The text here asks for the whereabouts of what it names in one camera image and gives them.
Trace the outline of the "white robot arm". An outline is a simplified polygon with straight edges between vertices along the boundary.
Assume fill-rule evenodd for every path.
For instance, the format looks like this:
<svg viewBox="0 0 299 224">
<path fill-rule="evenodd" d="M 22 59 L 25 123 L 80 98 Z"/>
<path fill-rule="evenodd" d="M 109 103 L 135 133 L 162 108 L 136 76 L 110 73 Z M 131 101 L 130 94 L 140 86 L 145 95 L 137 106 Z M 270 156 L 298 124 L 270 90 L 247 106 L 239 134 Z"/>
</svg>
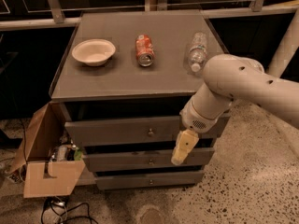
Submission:
<svg viewBox="0 0 299 224">
<path fill-rule="evenodd" d="M 202 79 L 203 84 L 180 111 L 185 129 L 178 133 L 173 164 L 181 165 L 200 136 L 238 99 L 260 105 L 299 128 L 299 83 L 266 74 L 258 61 L 232 54 L 215 55 L 202 68 Z"/>
</svg>

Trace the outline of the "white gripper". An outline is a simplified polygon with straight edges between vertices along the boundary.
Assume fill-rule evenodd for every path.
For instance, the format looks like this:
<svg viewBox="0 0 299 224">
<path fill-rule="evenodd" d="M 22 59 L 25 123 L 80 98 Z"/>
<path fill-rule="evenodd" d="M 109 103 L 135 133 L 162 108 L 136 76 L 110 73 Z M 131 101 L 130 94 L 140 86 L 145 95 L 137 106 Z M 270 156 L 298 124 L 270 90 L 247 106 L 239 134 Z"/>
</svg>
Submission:
<svg viewBox="0 0 299 224">
<path fill-rule="evenodd" d="M 199 141 L 197 133 L 208 132 L 218 121 L 218 119 L 208 119 L 200 115 L 193 107 L 192 101 L 189 101 L 179 114 L 186 130 L 178 133 L 171 157 L 174 165 L 181 165 L 194 149 Z"/>
</svg>

